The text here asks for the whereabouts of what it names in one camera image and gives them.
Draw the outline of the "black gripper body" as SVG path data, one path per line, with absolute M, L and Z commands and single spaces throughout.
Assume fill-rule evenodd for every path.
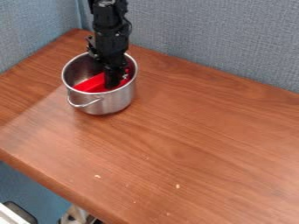
M 101 60 L 103 67 L 121 67 L 125 73 L 130 25 L 93 25 L 93 31 L 93 35 L 86 38 L 89 56 Z

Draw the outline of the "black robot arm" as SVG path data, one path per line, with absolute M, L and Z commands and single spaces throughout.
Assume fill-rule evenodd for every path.
M 126 0 L 87 0 L 94 33 L 86 39 L 87 54 L 102 65 L 106 89 L 120 84 L 125 74 L 125 53 L 132 32 L 132 24 L 125 17 L 126 6 Z

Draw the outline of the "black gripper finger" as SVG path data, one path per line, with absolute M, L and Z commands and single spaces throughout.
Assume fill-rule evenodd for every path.
M 93 68 L 93 74 L 99 74 L 102 72 L 103 64 L 99 59 L 93 59 L 91 68 Z
M 121 67 L 103 67 L 103 82 L 105 82 L 105 88 L 111 89 L 114 88 L 122 79 L 124 75 L 124 69 Z

